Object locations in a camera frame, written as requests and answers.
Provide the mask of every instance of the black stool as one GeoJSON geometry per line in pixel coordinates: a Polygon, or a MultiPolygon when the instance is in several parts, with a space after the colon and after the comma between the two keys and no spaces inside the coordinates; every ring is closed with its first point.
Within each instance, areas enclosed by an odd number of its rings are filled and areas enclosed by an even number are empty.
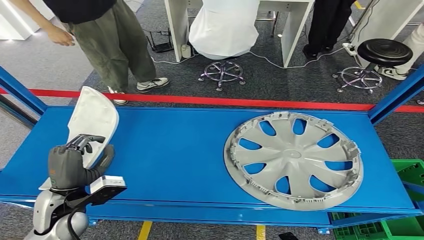
{"type": "MultiPolygon", "coordinates": [[[[383,81],[380,74],[374,71],[376,66],[392,68],[406,64],[413,56],[412,50],[405,44],[382,38],[364,41],[357,48],[357,54],[370,64],[366,68],[354,66],[338,72],[346,83],[337,89],[339,93],[343,92],[343,88],[352,86],[358,89],[368,89],[372,94],[372,89],[381,87],[383,81]]],[[[333,78],[337,78],[338,74],[333,74],[333,78]]]]}
{"type": "Polygon", "coordinates": [[[205,80],[204,77],[206,77],[210,80],[217,81],[218,86],[216,90],[218,92],[223,90],[223,82],[232,82],[239,80],[238,83],[240,83],[241,85],[245,85],[246,81],[243,78],[243,68],[237,63],[229,61],[238,57],[240,56],[230,56],[221,61],[216,61],[207,65],[204,68],[203,74],[200,75],[198,80],[203,82],[205,80]]]}

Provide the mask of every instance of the cable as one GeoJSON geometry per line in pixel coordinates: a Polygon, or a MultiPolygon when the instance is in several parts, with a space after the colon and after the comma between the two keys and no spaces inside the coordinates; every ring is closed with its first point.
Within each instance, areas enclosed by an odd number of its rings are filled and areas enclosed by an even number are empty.
{"type": "MultiPolygon", "coordinates": [[[[310,63],[312,63],[312,62],[316,62],[316,61],[320,60],[323,56],[333,55],[333,54],[335,54],[335,53],[337,53],[337,52],[339,52],[339,51],[341,51],[341,50],[343,50],[343,49],[345,49],[345,48],[344,48],[344,47],[342,47],[342,48],[340,48],[340,49],[338,49],[338,50],[335,50],[335,51],[333,51],[333,52],[331,52],[331,53],[322,54],[322,55],[321,55],[321,56],[319,56],[317,59],[312,60],[312,61],[308,61],[308,62],[307,62],[307,63],[305,63],[305,65],[303,65],[303,66],[290,66],[290,67],[282,67],[282,66],[279,66],[279,65],[277,65],[277,64],[275,64],[275,63],[273,63],[272,61],[270,61],[270,60],[269,60],[268,58],[266,58],[265,56],[259,56],[259,55],[255,54],[255,53],[251,52],[251,51],[249,51],[248,53],[252,54],[252,55],[253,55],[253,56],[255,56],[255,57],[258,57],[258,58],[261,58],[261,59],[265,59],[266,61],[268,61],[268,63],[270,63],[270,64],[272,64],[272,65],[274,65],[275,67],[280,68],[280,69],[301,69],[301,68],[306,67],[308,64],[310,64],[310,63]]],[[[157,63],[157,64],[173,64],[173,65],[178,65],[178,64],[182,64],[182,63],[184,63],[185,61],[187,61],[187,60],[189,60],[189,59],[192,59],[192,58],[196,57],[197,55],[199,55],[199,54],[195,54],[195,55],[193,55],[193,56],[191,56],[191,57],[189,57],[189,58],[187,58],[187,59],[184,59],[184,60],[182,60],[182,61],[180,61],[180,62],[156,61],[153,57],[152,57],[151,59],[153,60],[153,62],[154,62],[154,63],[157,63]]]]}
{"type": "Polygon", "coordinates": [[[374,3],[374,5],[372,5],[371,6],[371,12],[369,13],[369,15],[368,15],[368,18],[367,18],[367,20],[366,20],[366,23],[365,23],[365,25],[360,29],[360,31],[359,31],[359,33],[358,33],[358,41],[359,41],[359,39],[361,38],[361,32],[362,32],[362,30],[364,30],[364,28],[368,25],[368,23],[370,22],[370,18],[371,18],[371,15],[373,14],[373,10],[374,10],[374,7],[378,4],[380,2],[380,0],[377,0],[377,2],[375,2],[374,3]]]}
{"type": "Polygon", "coordinates": [[[307,25],[306,25],[306,23],[303,25],[303,29],[302,29],[302,33],[303,33],[303,35],[300,35],[299,36],[299,38],[301,38],[301,37],[305,37],[306,38],[306,40],[308,40],[308,38],[306,37],[306,30],[308,29],[308,27],[307,27],[307,25]]]}
{"type": "Polygon", "coordinates": [[[157,63],[157,64],[173,64],[173,65],[178,65],[178,64],[182,64],[182,63],[184,63],[185,61],[187,61],[187,60],[189,60],[189,59],[192,59],[192,58],[196,57],[197,55],[199,55],[199,53],[194,54],[193,56],[191,56],[191,57],[189,57],[189,58],[186,58],[186,59],[184,59],[184,60],[182,60],[182,61],[180,61],[180,62],[156,61],[153,57],[151,57],[151,59],[153,60],[153,62],[154,62],[154,63],[157,63]]]}
{"type": "Polygon", "coordinates": [[[72,227],[71,223],[72,217],[76,212],[78,212],[78,210],[80,210],[80,208],[74,208],[74,210],[72,210],[72,212],[67,217],[67,229],[69,230],[73,240],[81,240],[80,237],[78,237],[77,233],[74,231],[74,228],[72,227]]]}
{"type": "Polygon", "coordinates": [[[355,59],[356,64],[358,64],[358,66],[362,68],[362,65],[359,63],[358,56],[355,55],[355,56],[353,56],[353,58],[355,59]]]}
{"type": "Polygon", "coordinates": [[[320,60],[320,58],[322,58],[323,56],[327,56],[327,55],[333,55],[333,54],[335,54],[335,53],[337,53],[337,52],[339,52],[339,51],[341,51],[341,50],[343,50],[343,49],[345,49],[344,47],[342,47],[342,48],[340,48],[340,49],[338,49],[338,50],[335,50],[335,51],[333,51],[332,53],[327,53],[327,54],[322,54],[321,56],[319,56],[317,59],[315,59],[315,60],[312,60],[312,61],[308,61],[305,65],[303,65],[303,66],[290,66],[290,67],[282,67],[282,66],[279,66],[279,65],[277,65],[277,64],[275,64],[275,63],[273,63],[272,61],[270,61],[268,58],[266,58],[266,57],[264,57],[264,56],[259,56],[259,55],[257,55],[257,54],[255,54],[255,53],[253,53],[253,52],[249,52],[250,54],[252,54],[253,56],[255,56],[255,57],[258,57],[258,58],[261,58],[261,59],[265,59],[265,60],[267,60],[268,61],[268,63],[270,63],[270,64],[272,64],[272,65],[274,65],[274,66],[276,66],[277,68],[280,68],[280,69],[301,69],[301,68],[304,68],[304,67],[306,67],[308,64],[310,64],[310,63],[312,63],[312,62],[316,62],[316,61],[318,61],[318,60],[320,60]]]}

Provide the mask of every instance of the chrome stool base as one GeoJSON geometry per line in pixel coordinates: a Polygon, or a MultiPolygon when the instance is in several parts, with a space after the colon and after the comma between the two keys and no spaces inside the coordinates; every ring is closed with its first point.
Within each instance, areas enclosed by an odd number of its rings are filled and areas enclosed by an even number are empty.
{"type": "Polygon", "coordinates": [[[204,68],[204,73],[200,75],[199,81],[203,82],[204,77],[218,82],[216,90],[221,92],[223,90],[222,85],[224,82],[232,82],[239,80],[239,84],[245,85],[246,81],[242,77],[243,69],[240,65],[234,62],[213,62],[204,68]]]}
{"type": "Polygon", "coordinates": [[[357,89],[367,89],[372,94],[374,92],[373,89],[381,87],[383,82],[380,74],[374,71],[375,66],[373,63],[366,68],[353,66],[343,69],[338,74],[333,74],[333,78],[338,78],[340,75],[343,82],[346,83],[338,88],[337,92],[342,93],[344,91],[343,88],[352,86],[357,89]]]}

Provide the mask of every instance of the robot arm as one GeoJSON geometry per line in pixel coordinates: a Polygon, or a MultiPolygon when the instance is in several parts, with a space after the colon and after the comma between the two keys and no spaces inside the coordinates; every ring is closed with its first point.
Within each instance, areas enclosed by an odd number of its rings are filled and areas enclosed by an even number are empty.
{"type": "Polygon", "coordinates": [[[103,156],[91,169],[83,167],[83,154],[93,151],[90,142],[102,143],[102,136],[79,134],[65,145],[52,148],[48,155],[48,173],[55,190],[69,190],[87,186],[102,176],[115,156],[114,147],[107,145],[103,156]]]}
{"type": "Polygon", "coordinates": [[[92,151],[90,142],[105,138],[79,134],[65,145],[52,148],[48,156],[51,189],[37,197],[32,231],[24,240],[78,240],[88,227],[86,206],[101,205],[127,189],[124,179],[103,174],[115,156],[107,145],[91,169],[83,167],[83,154],[92,151]],[[85,187],[90,185],[91,194],[85,187]]]}

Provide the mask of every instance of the black device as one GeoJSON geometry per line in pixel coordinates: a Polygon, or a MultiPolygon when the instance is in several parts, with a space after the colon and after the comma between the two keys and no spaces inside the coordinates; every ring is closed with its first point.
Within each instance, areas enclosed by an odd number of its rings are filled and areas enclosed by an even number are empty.
{"type": "Polygon", "coordinates": [[[285,232],[278,235],[281,240],[299,240],[293,233],[285,232]]]}
{"type": "Polygon", "coordinates": [[[146,36],[146,38],[153,52],[164,53],[164,52],[174,50],[174,47],[171,41],[171,30],[169,28],[168,28],[168,31],[148,31],[148,32],[150,34],[150,38],[148,36],[146,36]],[[168,36],[168,42],[155,44],[155,40],[153,39],[153,33],[160,34],[161,36],[168,36]]]}

